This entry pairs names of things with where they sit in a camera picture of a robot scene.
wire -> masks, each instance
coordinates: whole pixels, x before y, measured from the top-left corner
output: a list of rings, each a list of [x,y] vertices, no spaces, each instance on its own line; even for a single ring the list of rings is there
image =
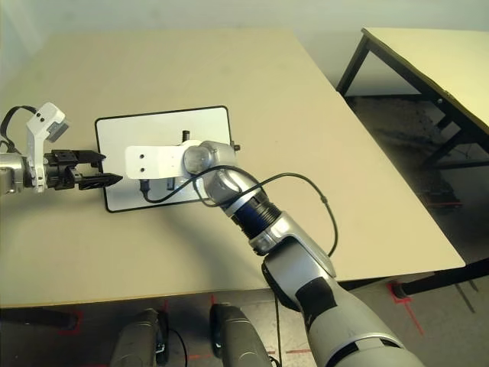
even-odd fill
[[[150,190],[150,188],[149,188],[149,180],[139,180],[139,182],[140,182],[139,190],[143,193],[144,199],[147,202],[152,203],[152,204],[162,203],[162,202],[167,201],[168,199],[170,199],[172,196],[177,195],[187,185],[191,184],[193,181],[197,181],[203,175],[208,174],[209,172],[218,171],[218,170],[236,171],[236,172],[239,172],[240,174],[243,174],[246,177],[250,178],[254,182],[256,182],[256,183],[258,182],[258,180],[256,178],[254,178],[251,174],[249,174],[245,170],[242,170],[241,168],[238,168],[238,167],[235,167],[235,166],[221,165],[221,166],[215,166],[215,167],[208,168],[207,170],[204,170],[204,171],[200,172],[199,174],[196,174],[196,175],[192,176],[190,179],[188,179],[187,181],[185,181],[184,183],[182,183],[182,185],[179,188],[177,188],[176,190],[172,191],[171,193],[169,193],[165,197],[162,197],[161,199],[150,199],[148,197],[147,192]]]
[[[168,329],[168,330],[174,332],[176,336],[178,336],[178,339],[180,339],[180,343],[182,344],[182,348],[183,348],[183,354],[185,355],[185,367],[187,367],[189,365],[189,353],[186,351],[185,342],[183,341],[182,336],[175,329]]]
[[[254,182],[256,182],[256,184],[253,187],[250,187],[249,189],[247,189],[247,190],[245,190],[245,191],[243,191],[241,193],[237,193],[231,199],[223,200],[222,202],[215,203],[215,204],[206,203],[205,200],[200,195],[200,192],[199,192],[199,190],[198,190],[198,188],[196,186],[196,180],[198,180],[201,176],[203,176],[204,174],[207,174],[208,172],[216,171],[216,170],[221,170],[221,169],[226,169],[226,170],[230,170],[230,171],[236,171],[236,172],[239,172],[241,174],[244,174],[245,176],[250,177]],[[335,216],[333,215],[332,209],[329,206],[328,199],[322,193],[322,191],[319,189],[319,187],[311,179],[309,179],[308,177],[306,177],[306,176],[304,176],[302,174],[295,174],[293,172],[283,172],[281,174],[276,174],[276,175],[274,175],[272,177],[267,178],[266,180],[263,180],[261,182],[258,182],[256,178],[254,178],[247,171],[242,170],[241,168],[237,168],[237,167],[234,167],[234,166],[225,166],[225,165],[222,165],[222,166],[211,167],[211,168],[209,168],[209,169],[201,172],[200,174],[197,174],[197,175],[191,177],[190,179],[188,179],[187,181],[185,181],[178,189],[176,189],[172,193],[170,193],[170,194],[166,195],[165,197],[163,197],[161,199],[158,199],[158,200],[151,200],[151,199],[148,199],[148,197],[147,197],[147,192],[149,191],[149,180],[140,180],[140,182],[141,182],[140,191],[143,193],[144,199],[146,201],[148,201],[149,203],[162,203],[163,201],[170,199],[173,195],[175,195],[178,192],[180,192],[188,184],[193,183],[193,188],[197,192],[197,196],[199,197],[199,200],[205,206],[213,208],[213,207],[224,206],[224,205],[233,203],[237,199],[239,199],[240,197],[242,197],[242,196],[244,196],[244,195],[246,195],[246,194],[248,194],[248,193],[250,193],[252,191],[255,191],[256,189],[260,189],[260,188],[263,189],[263,186],[264,185],[269,184],[270,182],[275,181],[275,180],[278,180],[279,178],[282,178],[282,177],[295,177],[295,178],[299,178],[301,180],[304,180],[304,181],[306,181],[318,193],[321,202],[324,204],[324,206],[326,207],[326,210],[328,211],[329,217],[331,218],[331,222],[332,222],[332,225],[333,225],[333,232],[334,232],[333,246],[331,247],[331,250],[329,250],[329,253],[328,253],[328,256],[331,257],[333,255],[333,253],[335,252],[336,247],[338,246],[338,237],[339,237],[339,234],[338,234],[338,225],[336,223]]]
[[[282,364],[278,362],[274,357],[268,356],[268,358],[270,358],[271,362],[275,363],[275,367],[282,367]]]
[[[21,153],[15,147],[15,143],[7,136],[8,123],[10,122],[12,116],[19,109],[25,109],[32,113],[37,112],[37,110],[32,106],[15,106],[9,109],[8,112],[5,114],[5,117],[3,118],[2,123],[0,124],[0,135],[5,139],[5,144],[7,145],[7,153],[19,153],[19,154]]]
[[[277,341],[278,341],[278,361],[277,364],[279,366],[282,366],[282,342],[280,341],[280,315],[279,315],[279,308],[278,308],[278,298],[277,295],[275,295],[275,317],[277,318]]]

gray floor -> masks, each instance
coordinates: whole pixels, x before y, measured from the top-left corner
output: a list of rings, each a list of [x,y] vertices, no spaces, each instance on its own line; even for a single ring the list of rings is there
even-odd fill
[[[426,115],[436,121],[437,112],[428,105],[423,108]],[[447,138],[455,130],[450,126],[442,134]],[[469,148],[468,156],[484,156],[474,146],[459,149],[466,152]],[[455,154],[447,159],[463,159],[464,156]],[[489,167],[445,171],[442,175],[464,206],[453,213],[435,216],[435,220],[466,261],[489,257]],[[426,274],[404,276],[399,280],[410,281],[423,276]],[[381,316],[427,366],[489,366],[489,277],[474,281],[477,291],[469,283],[463,283],[414,295],[408,307],[419,327],[404,304],[393,302],[386,288],[387,281],[353,293]],[[225,292],[214,294],[214,298],[241,307],[255,325],[267,351],[279,358],[277,314],[270,291]],[[1,363],[13,367],[106,365],[118,331],[131,317],[145,308],[160,309],[165,304],[171,326],[181,333],[187,344],[189,365],[222,365],[212,356],[209,344],[211,294],[56,307],[83,313],[79,333],[75,335],[60,335],[42,326],[2,323]],[[283,365],[314,365],[301,316],[281,305],[278,315]],[[168,365],[183,365],[183,350],[173,334],[170,335]]]

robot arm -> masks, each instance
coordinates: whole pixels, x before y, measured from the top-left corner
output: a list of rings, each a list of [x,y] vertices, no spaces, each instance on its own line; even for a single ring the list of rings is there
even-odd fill
[[[78,184],[80,190],[107,187],[115,184],[121,176],[115,174],[96,174],[83,176],[76,170],[78,164],[91,164],[98,167],[105,156],[95,151],[52,150],[44,153],[44,141],[55,142],[67,129],[64,113],[52,103],[45,103],[39,109],[22,106],[33,113],[27,123],[28,153],[23,156],[14,142],[7,137],[7,126],[17,109],[14,107],[5,116],[0,128],[2,142],[7,152],[0,153],[0,196],[7,193],[20,193],[32,187],[36,193],[47,188],[65,190]]]
[[[236,165],[234,149],[212,141],[188,147],[183,156],[191,174],[223,164]],[[203,183],[264,256],[263,275],[282,305],[302,313],[318,366],[423,365],[370,308],[339,286],[326,253],[261,188],[237,196],[256,184],[249,176],[219,169],[204,175]]]

white board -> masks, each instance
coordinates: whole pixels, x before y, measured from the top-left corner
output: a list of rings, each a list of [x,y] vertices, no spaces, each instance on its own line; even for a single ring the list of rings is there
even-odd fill
[[[115,185],[104,189],[105,207],[109,212],[198,199],[192,185],[189,185],[164,203],[150,204],[139,191],[139,181],[129,179],[125,173],[125,149],[128,146],[178,145],[182,142],[183,130],[190,131],[191,139],[231,144],[228,110],[224,106],[102,117],[96,120],[99,152],[106,156],[102,162],[102,171],[123,176]],[[171,192],[167,190],[167,179],[151,180],[150,187],[151,199],[159,199]]]

beige table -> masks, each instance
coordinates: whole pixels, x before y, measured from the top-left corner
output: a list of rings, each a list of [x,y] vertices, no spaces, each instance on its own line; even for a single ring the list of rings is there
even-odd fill
[[[96,148],[101,116],[226,105],[240,165],[311,177],[339,227],[338,279],[464,264],[289,31],[147,31],[53,37],[7,85],[2,111],[56,103],[70,129],[49,148]],[[27,114],[11,122],[23,151]],[[325,249],[332,227],[304,183],[272,201]],[[261,258],[200,203],[111,214],[102,192],[24,192],[1,202],[1,305],[67,304],[266,287]]]
[[[336,87],[343,96],[369,52],[432,101],[460,131],[424,165],[432,167],[459,144],[478,143],[489,154],[489,32],[412,28],[364,28],[363,37]],[[489,161],[438,164],[438,169],[477,167]]]

